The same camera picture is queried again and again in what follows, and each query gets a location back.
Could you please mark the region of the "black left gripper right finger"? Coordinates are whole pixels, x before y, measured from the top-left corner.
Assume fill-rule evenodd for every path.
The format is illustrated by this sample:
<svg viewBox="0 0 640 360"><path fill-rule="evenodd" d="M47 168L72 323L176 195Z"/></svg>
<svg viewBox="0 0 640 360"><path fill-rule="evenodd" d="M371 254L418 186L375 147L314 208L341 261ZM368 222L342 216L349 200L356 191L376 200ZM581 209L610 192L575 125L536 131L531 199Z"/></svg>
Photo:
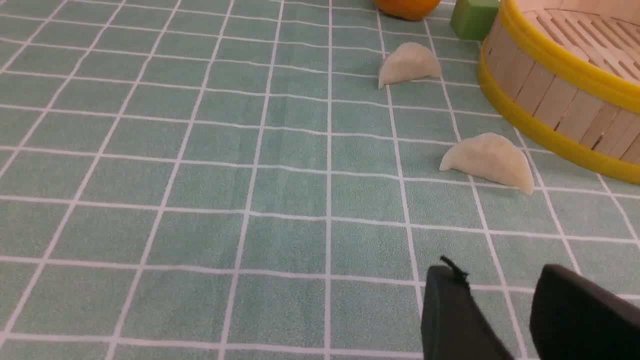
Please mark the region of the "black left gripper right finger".
<svg viewBox="0 0 640 360"><path fill-rule="evenodd" d="M559 264L542 267L529 329L541 360L637 360L640 310Z"/></svg>

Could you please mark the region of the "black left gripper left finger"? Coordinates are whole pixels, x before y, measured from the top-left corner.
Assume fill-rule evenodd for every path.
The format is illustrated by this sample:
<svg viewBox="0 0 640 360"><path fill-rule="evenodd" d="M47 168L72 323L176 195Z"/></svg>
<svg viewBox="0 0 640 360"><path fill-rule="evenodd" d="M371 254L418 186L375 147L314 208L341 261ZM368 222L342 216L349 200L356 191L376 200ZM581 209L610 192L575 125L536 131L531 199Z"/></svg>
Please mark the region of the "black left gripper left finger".
<svg viewBox="0 0 640 360"><path fill-rule="evenodd" d="M421 335L425 360L512 360L475 302L468 273L446 256L428 268Z"/></svg>

